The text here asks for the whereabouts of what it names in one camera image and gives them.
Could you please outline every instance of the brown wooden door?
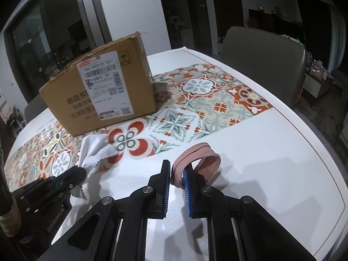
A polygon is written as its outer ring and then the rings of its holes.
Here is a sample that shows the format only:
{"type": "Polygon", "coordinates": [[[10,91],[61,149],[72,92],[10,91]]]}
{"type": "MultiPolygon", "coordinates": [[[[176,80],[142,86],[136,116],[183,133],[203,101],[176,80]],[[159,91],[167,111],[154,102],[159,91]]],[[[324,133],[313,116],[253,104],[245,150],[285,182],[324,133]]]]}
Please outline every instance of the brown wooden door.
{"type": "Polygon", "coordinates": [[[231,26],[244,26],[241,0],[213,0],[218,33],[217,42],[223,42],[231,26]]]}

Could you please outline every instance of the cardboard box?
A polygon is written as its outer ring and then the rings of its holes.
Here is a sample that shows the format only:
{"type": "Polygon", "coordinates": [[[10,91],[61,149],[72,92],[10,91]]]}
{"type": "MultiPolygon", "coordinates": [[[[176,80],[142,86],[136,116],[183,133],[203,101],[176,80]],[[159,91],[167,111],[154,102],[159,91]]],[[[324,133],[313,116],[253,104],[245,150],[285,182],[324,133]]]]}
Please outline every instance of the cardboard box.
{"type": "Polygon", "coordinates": [[[155,112],[140,33],[81,56],[41,87],[40,95],[73,136],[155,112]]]}

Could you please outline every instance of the white table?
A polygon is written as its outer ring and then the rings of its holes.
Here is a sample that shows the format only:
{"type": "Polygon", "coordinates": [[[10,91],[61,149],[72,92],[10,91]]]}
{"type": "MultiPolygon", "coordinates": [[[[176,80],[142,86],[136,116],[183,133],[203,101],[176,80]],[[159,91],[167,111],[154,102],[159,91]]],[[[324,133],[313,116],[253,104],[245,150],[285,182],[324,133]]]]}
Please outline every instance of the white table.
{"type": "MultiPolygon", "coordinates": [[[[211,63],[264,97],[273,108],[192,144],[144,158],[138,165],[123,162],[93,175],[88,202],[72,197],[73,208],[54,241],[104,196],[129,196],[147,184],[188,147],[208,142],[222,158],[220,176],[213,186],[225,195],[254,197],[317,260],[339,240],[348,221],[348,189],[333,159],[307,125],[274,95],[241,73],[198,52],[181,48],[148,57],[153,75],[192,64],[211,63]]],[[[47,109],[17,137],[13,154],[27,140],[55,121],[47,109]]],[[[184,191],[170,186],[167,218],[149,220],[146,259],[208,260],[206,221],[190,219],[184,191]]]]}

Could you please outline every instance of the pink strap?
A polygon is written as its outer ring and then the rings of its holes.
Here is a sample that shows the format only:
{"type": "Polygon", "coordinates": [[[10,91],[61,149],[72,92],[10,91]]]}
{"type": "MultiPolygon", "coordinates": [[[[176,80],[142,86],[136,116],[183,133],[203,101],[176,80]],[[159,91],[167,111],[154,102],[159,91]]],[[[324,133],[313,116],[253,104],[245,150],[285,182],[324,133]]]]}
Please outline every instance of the pink strap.
{"type": "Polygon", "coordinates": [[[201,159],[194,171],[203,175],[206,182],[215,176],[220,163],[220,155],[215,153],[206,142],[198,143],[184,151],[174,162],[172,167],[171,184],[184,189],[182,173],[185,167],[201,159]]]}

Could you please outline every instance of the table runner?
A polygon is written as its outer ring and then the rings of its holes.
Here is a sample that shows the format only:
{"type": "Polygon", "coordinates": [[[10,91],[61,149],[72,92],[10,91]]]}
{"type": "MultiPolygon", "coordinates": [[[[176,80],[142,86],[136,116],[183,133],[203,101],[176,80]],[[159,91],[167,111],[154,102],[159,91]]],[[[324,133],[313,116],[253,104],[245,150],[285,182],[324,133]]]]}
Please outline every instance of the table runner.
{"type": "Polygon", "coordinates": [[[107,171],[125,158],[139,160],[190,143],[253,117],[272,106],[216,66],[192,65],[154,76],[154,114],[71,136],[56,121],[20,147],[5,164],[10,191],[77,165],[87,134],[108,134],[118,155],[99,167],[107,171]]]}

